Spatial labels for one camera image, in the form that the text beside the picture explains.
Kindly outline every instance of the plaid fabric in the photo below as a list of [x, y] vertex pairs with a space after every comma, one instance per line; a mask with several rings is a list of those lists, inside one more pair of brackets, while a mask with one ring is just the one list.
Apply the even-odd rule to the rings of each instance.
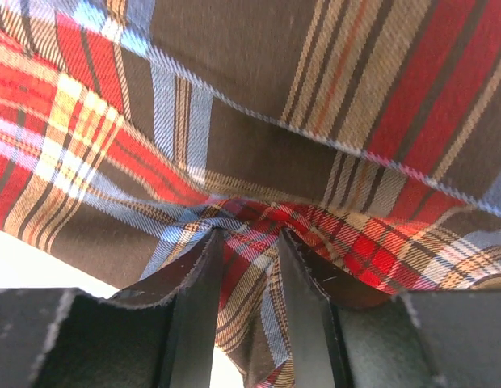
[[125, 287], [214, 226], [247, 386], [293, 385], [281, 227], [500, 286], [501, 0], [0, 0], [0, 229]]

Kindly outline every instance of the white surface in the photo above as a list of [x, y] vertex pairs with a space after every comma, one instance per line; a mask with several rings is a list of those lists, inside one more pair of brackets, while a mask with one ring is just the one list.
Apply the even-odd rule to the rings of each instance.
[[[0, 231], [0, 289], [79, 287], [96, 297], [110, 297], [116, 288], [62, 263]], [[211, 387], [243, 387], [231, 360], [215, 348]]]

